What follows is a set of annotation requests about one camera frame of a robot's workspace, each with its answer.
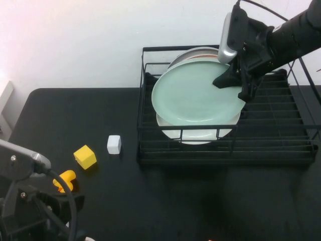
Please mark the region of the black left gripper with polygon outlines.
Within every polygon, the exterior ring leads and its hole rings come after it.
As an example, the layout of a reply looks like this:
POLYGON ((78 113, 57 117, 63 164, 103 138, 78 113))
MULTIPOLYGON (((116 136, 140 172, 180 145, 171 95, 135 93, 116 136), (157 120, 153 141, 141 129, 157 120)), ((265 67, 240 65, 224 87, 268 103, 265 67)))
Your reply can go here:
MULTIPOLYGON (((72 195, 79 212, 83 209, 85 196, 79 193, 72 195)), ((47 220, 71 220, 67 195, 48 194, 12 181, 1 201, 1 226, 38 226, 47 220)))

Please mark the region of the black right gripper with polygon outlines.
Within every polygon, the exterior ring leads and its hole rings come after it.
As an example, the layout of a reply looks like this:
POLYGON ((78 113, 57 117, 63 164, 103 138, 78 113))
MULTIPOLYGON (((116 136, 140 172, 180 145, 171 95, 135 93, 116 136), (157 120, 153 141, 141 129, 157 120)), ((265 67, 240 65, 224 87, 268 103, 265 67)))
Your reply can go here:
POLYGON ((241 87, 238 98, 244 102, 254 99, 262 77, 270 72, 269 63, 273 54, 268 46, 268 37, 273 30, 263 22, 252 19, 239 5, 233 6, 229 25, 229 48, 237 52, 240 67, 252 76, 241 78, 233 66, 214 79, 217 88, 241 87))

